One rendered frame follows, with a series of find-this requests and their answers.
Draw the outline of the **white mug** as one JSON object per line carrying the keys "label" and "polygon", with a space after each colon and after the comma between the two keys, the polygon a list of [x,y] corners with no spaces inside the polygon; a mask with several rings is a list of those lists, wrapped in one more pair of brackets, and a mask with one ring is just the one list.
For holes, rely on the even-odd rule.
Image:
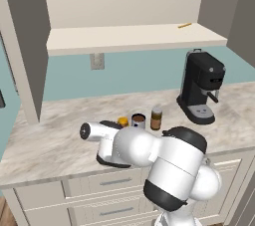
{"label": "white mug", "polygon": [[145,115],[142,113],[134,113],[131,116],[131,125],[135,127],[145,128]]}

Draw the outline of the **brown cinnamon jar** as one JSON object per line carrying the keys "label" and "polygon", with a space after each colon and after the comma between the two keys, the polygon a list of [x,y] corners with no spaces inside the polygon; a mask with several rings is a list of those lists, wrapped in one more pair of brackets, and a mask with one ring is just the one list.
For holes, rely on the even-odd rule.
{"label": "brown cinnamon jar", "polygon": [[161,120],[162,120],[162,109],[159,107],[154,107],[151,110],[150,128],[152,130],[160,130]]}

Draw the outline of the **beige base cabinet door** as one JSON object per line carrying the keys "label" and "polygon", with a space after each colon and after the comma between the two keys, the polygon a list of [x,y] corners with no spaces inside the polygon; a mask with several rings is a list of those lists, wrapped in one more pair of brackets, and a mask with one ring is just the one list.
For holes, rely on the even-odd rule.
{"label": "beige base cabinet door", "polygon": [[230,210],[234,200],[231,188],[241,164],[240,158],[210,158],[211,165],[219,172],[222,178],[220,191],[208,201],[200,201],[194,209],[194,216],[203,226],[222,223]]}

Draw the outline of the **black coffee machine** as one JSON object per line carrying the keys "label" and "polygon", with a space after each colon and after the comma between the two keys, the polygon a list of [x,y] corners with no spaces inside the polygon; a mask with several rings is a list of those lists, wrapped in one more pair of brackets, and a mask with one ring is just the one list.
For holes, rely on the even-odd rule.
{"label": "black coffee machine", "polygon": [[196,124],[211,124],[215,116],[207,99],[218,103],[225,66],[201,49],[186,54],[180,94],[176,101],[186,116]]}

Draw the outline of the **beige drawer front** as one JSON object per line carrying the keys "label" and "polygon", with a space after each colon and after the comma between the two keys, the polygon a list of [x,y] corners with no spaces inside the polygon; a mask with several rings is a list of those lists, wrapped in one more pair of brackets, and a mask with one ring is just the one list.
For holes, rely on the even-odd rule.
{"label": "beige drawer front", "polygon": [[[129,168],[122,171],[101,173],[69,179],[66,185],[68,188],[67,194],[69,197],[76,197],[143,185],[147,173],[147,168]],[[100,185],[100,182],[129,177],[132,178],[132,181],[106,186]]]}
{"label": "beige drawer front", "polygon": [[30,226],[75,226],[67,204],[27,209],[25,214]]}
{"label": "beige drawer front", "polygon": [[60,181],[17,187],[15,191],[25,210],[64,202]]}
{"label": "beige drawer front", "polygon": [[[108,212],[123,208],[133,207],[132,211],[123,213],[111,214],[107,216],[100,216],[101,212]],[[86,224],[105,222],[115,220],[118,218],[129,217],[133,215],[151,212],[156,209],[156,206],[148,201],[143,196],[131,196],[120,199],[113,199],[100,203],[90,205],[80,205],[74,208],[77,216],[77,225],[83,226]]]}

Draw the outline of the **beige wall outlet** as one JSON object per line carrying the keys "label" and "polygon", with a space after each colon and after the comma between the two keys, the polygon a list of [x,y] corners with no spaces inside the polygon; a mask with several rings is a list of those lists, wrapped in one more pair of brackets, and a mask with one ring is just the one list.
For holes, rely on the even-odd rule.
{"label": "beige wall outlet", "polygon": [[105,55],[103,53],[90,54],[92,70],[103,70],[105,68]]}

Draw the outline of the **beige open wall cabinet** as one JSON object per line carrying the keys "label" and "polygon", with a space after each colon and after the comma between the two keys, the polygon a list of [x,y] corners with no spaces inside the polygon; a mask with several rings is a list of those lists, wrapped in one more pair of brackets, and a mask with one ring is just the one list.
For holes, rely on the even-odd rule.
{"label": "beige open wall cabinet", "polygon": [[[46,0],[51,56],[224,46],[201,0]],[[192,25],[178,29],[185,23]]]}

